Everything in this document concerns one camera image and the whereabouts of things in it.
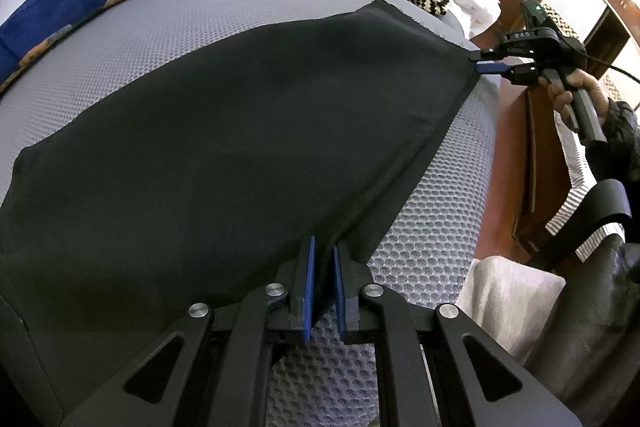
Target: black cable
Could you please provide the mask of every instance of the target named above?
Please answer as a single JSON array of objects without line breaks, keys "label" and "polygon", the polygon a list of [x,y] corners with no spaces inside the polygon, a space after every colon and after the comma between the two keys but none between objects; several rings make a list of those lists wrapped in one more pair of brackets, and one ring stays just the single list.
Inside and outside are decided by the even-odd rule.
[{"label": "black cable", "polygon": [[[591,57],[591,55],[587,55],[586,53],[577,50],[576,48],[574,48],[571,44],[569,44],[569,41],[567,41],[566,37],[564,35],[562,35],[562,33],[559,34],[560,38],[562,39],[562,41],[564,42],[564,44],[566,44],[567,46],[569,46],[574,52],[576,52],[578,55],[580,55],[581,57],[584,57],[588,60],[593,60],[593,62],[597,62],[599,64],[602,64],[603,66],[606,66],[607,68],[610,68],[614,71],[617,71],[618,73],[622,73],[622,74],[626,74],[626,76],[628,76],[629,78],[631,78],[632,80],[636,81],[638,84],[640,84],[640,80],[636,77],[634,77],[631,73],[628,73],[625,70],[622,70],[621,68],[614,66],[613,64],[609,64],[608,62],[605,62],[604,60],[600,60],[599,58],[595,58],[595,57]],[[634,112],[637,111],[640,108],[640,102],[638,102],[638,105],[636,105],[636,107],[634,108]]]}]

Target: dark sleeve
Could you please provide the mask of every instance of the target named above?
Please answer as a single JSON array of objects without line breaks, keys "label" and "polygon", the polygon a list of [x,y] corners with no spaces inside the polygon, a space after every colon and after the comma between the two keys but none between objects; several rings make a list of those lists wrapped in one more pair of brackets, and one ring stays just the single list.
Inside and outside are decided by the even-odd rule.
[{"label": "dark sleeve", "polygon": [[597,181],[614,178],[623,185],[640,180],[638,120],[626,102],[609,99],[609,114],[602,130],[608,143],[587,147],[586,156]]}]

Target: triangular cutout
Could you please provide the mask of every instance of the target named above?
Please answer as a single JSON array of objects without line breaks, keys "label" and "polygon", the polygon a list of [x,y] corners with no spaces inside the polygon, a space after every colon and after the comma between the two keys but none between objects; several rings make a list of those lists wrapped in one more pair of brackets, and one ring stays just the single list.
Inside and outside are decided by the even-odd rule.
[{"label": "triangular cutout", "polygon": [[160,403],[183,345],[184,339],[180,336],[164,344],[151,360],[127,380],[124,384],[126,393],[149,403]]},{"label": "triangular cutout", "polygon": [[522,382],[511,374],[475,337],[466,335],[463,342],[487,401],[498,401],[522,389]]}]

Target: black leather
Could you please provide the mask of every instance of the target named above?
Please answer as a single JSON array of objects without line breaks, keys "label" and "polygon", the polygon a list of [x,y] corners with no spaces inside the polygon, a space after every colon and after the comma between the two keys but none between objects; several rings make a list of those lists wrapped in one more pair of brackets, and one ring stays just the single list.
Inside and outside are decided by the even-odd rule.
[{"label": "black leather", "polygon": [[610,235],[567,280],[525,363],[584,427],[638,423],[638,282],[640,245]]}]

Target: human hand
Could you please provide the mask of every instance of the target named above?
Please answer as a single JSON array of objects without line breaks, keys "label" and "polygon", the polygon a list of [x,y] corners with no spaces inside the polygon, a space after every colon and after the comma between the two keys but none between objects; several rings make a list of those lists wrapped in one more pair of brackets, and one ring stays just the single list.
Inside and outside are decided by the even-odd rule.
[{"label": "human hand", "polygon": [[[609,113],[609,91],[597,81],[594,76],[582,70],[575,70],[566,78],[567,83],[573,87],[585,87],[589,92],[593,107],[598,115],[600,125],[605,123]],[[546,78],[540,77],[540,84],[546,87],[549,99],[554,105],[554,109],[560,114],[564,124],[571,128],[569,118],[569,105],[573,102],[574,96],[571,91],[564,89],[562,84],[552,84]]]}]

